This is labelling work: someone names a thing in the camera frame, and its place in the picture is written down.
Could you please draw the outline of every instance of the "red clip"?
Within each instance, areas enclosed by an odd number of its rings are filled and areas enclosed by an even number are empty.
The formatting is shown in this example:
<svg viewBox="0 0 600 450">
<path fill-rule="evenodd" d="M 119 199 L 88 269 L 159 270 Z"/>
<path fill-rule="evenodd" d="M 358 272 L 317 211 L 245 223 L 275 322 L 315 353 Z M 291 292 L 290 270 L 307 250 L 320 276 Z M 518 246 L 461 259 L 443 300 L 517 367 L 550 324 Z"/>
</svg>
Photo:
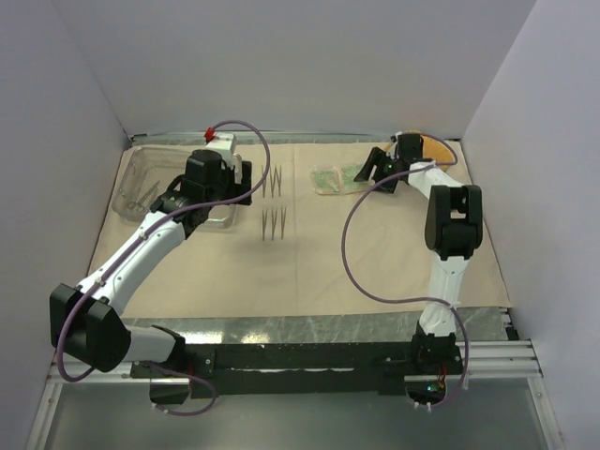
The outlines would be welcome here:
<svg viewBox="0 0 600 450">
<path fill-rule="evenodd" d="M 204 132 L 204 138 L 206 139 L 206 143 L 210 143 L 213 139 L 215 139 L 215 129 L 207 128 Z"/>
</svg>

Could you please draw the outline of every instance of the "beige cloth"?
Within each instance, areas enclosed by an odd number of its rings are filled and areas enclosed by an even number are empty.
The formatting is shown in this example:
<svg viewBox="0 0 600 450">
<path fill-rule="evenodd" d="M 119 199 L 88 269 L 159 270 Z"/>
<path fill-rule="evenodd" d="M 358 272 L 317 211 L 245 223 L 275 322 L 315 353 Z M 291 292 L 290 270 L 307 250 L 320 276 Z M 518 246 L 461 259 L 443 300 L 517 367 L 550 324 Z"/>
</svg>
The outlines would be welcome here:
<svg viewBox="0 0 600 450">
<path fill-rule="evenodd" d="M 451 144 L 460 162 L 448 173 L 469 183 L 460 145 Z M 308 174 L 313 166 L 362 163 L 372 146 L 273 145 L 272 161 L 282 168 L 281 197 L 271 198 L 268 187 L 263 198 L 259 190 L 250 207 L 238 207 L 229 230 L 196 231 L 136 291 L 124 317 L 296 316 L 422 309 L 422 303 L 378 304 L 354 288 L 341 263 L 340 236 L 360 194 L 319 196 L 310 184 Z M 237 151 L 253 161 L 253 179 L 257 180 L 264 162 L 263 148 L 240 145 Z M 131 154 L 128 150 L 123 155 L 117 186 Z M 263 242 L 263 208 L 281 205 L 287 206 L 284 239 L 280 239 L 279 218 L 276 239 L 270 240 L 269 218 Z M 427 294 L 431 266 L 423 237 L 427 205 L 420 192 L 401 183 L 395 195 L 373 193 L 357 211 L 349 231 L 348 255 L 356 278 L 370 292 L 388 298 Z M 92 269 L 102 265 L 136 227 L 110 209 Z M 487 229 L 465 274 L 460 302 L 464 307 L 510 305 Z"/>
</svg>

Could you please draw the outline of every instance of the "white robotic arm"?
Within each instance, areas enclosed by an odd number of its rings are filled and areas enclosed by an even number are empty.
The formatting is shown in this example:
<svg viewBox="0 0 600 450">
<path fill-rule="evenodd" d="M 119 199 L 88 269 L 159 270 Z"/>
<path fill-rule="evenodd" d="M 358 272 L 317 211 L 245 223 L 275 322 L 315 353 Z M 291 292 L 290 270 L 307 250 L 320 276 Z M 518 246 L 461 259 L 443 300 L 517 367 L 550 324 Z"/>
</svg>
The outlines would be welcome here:
<svg viewBox="0 0 600 450">
<path fill-rule="evenodd" d="M 196 209 L 170 219 L 166 216 L 192 204 L 230 199 L 250 190 L 251 163 L 236 156 L 234 148 L 232 134 L 217 133 L 204 149 L 191 154 L 186 172 L 173 180 L 167 191 L 157 198 L 140 227 L 106 263 L 80 281 L 76 288 L 60 285 L 54 290 L 51 295 L 54 346 L 74 303 L 99 284 L 94 298 L 88 300 L 88 306 L 82 309 L 84 313 L 75 322 L 77 325 L 74 323 L 69 330 L 66 344 L 69 353 L 94 368 L 108 371 L 121 362 L 162 363 L 182 350 L 185 342 L 175 333 L 154 326 L 126 326 L 119 316 L 158 263 L 208 219 L 210 208 Z M 242 204 L 250 202 L 248 198 Z M 140 237 L 143 242 L 129 252 Z M 108 268 L 123 257 L 125 259 L 118 268 L 105 277 Z"/>
<path fill-rule="evenodd" d="M 431 165 L 430 162 L 415 162 L 411 170 L 422 169 Z M 446 174 L 439 167 L 427 171 L 415 172 L 409 175 L 409 185 L 417 188 L 427 199 L 434 186 L 462 188 L 462 184 Z M 458 305 L 458 294 L 462 276 L 467 269 L 469 259 L 463 256 L 450 256 L 442 260 L 439 253 L 432 251 L 431 275 L 429 277 L 429 296 L 441 298 L 453 307 Z M 426 335 L 449 336 L 456 333 L 455 319 L 448 307 L 439 303 L 428 303 L 421 314 L 419 324 Z"/>
<path fill-rule="evenodd" d="M 393 193 L 402 180 L 429 199 L 425 237 L 433 261 L 428 295 L 455 307 L 469 259 L 481 244 L 481 190 L 462 185 L 423 158 L 423 138 L 418 133 L 400 132 L 392 141 L 396 145 L 387 151 L 378 147 L 371 150 L 354 181 L 367 181 L 373 173 L 372 179 L 382 182 L 376 190 Z M 405 172 L 409 174 L 383 182 L 390 175 Z M 434 302 L 425 307 L 419 326 L 426 336 L 441 338 L 457 331 L 452 311 Z"/>
</svg>

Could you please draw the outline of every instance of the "gray wall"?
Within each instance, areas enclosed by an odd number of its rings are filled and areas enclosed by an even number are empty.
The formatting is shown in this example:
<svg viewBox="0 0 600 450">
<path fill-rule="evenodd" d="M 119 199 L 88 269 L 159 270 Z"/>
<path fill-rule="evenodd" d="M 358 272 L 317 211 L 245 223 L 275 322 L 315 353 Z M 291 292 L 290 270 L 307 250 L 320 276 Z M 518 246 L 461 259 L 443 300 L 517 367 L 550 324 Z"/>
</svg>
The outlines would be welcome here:
<svg viewBox="0 0 600 450">
<path fill-rule="evenodd" d="M 52 358 L 48 296 L 83 276 L 125 135 L 49 1 L 0 5 L 0 446 L 23 448 Z"/>
<path fill-rule="evenodd" d="M 534 0 L 54 0 L 128 133 L 461 137 Z"/>
<path fill-rule="evenodd" d="M 600 3 L 538 0 L 464 148 L 569 449 L 600 448 Z"/>
</svg>

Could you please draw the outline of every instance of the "clear plastic tray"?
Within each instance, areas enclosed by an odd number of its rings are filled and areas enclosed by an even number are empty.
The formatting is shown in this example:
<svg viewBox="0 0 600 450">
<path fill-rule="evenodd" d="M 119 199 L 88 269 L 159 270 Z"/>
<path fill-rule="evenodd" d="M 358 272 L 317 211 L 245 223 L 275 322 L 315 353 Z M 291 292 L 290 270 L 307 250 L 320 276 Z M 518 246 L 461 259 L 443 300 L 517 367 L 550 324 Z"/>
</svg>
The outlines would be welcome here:
<svg viewBox="0 0 600 450">
<path fill-rule="evenodd" d="M 188 150 L 145 145 L 135 149 L 112 201 L 112 210 L 131 222 L 142 222 L 156 197 L 186 169 Z M 212 209 L 203 228 L 229 228 L 235 205 Z"/>
</svg>

